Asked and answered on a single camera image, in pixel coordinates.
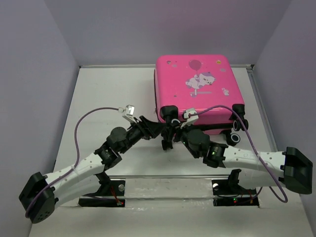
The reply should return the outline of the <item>pink suitcase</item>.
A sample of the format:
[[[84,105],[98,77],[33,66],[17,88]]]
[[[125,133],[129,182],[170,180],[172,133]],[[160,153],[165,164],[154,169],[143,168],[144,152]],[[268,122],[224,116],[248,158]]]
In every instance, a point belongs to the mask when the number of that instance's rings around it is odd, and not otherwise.
[[[224,55],[163,55],[154,70],[157,118],[160,110],[176,106],[178,119],[194,108],[196,125],[209,127],[209,135],[223,134],[228,145],[240,142],[237,131],[248,128],[245,103],[228,59]]]

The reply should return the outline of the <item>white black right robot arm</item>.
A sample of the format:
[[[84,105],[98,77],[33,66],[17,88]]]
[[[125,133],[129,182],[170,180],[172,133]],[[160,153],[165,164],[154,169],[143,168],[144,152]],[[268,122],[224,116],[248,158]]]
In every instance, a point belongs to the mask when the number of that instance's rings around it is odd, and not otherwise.
[[[194,158],[212,168],[230,168],[228,190],[238,194],[243,189],[280,186],[304,195],[312,193],[313,163],[297,148],[281,152],[244,150],[210,140],[198,126],[167,126],[161,133],[164,150],[172,142],[181,142]]]

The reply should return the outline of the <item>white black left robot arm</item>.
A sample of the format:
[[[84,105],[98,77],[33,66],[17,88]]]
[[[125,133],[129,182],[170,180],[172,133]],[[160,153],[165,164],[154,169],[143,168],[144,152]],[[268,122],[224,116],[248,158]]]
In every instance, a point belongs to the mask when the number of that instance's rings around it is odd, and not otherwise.
[[[86,178],[96,177],[92,189],[98,195],[106,194],[111,182],[106,170],[117,165],[122,160],[121,154],[138,141],[154,139],[165,128],[164,123],[153,122],[140,116],[128,129],[114,128],[100,148],[82,160],[77,159],[73,165],[45,175],[34,173],[19,195],[26,218],[32,224],[45,220],[61,203],[61,196]]]

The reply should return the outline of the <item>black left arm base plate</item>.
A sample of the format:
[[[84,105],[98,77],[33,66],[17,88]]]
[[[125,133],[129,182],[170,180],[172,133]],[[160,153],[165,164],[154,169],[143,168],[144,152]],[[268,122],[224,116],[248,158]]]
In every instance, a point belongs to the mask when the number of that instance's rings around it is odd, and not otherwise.
[[[109,186],[102,185],[97,192],[81,196],[80,207],[125,207],[125,180],[112,180]]]

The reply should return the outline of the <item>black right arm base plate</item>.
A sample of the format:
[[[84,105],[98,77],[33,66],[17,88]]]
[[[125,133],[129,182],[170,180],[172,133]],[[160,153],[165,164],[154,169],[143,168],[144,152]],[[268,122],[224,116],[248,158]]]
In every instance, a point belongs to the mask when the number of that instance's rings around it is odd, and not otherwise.
[[[257,206],[259,207],[256,189],[246,190],[232,188],[226,179],[212,180],[213,205],[215,207]]]

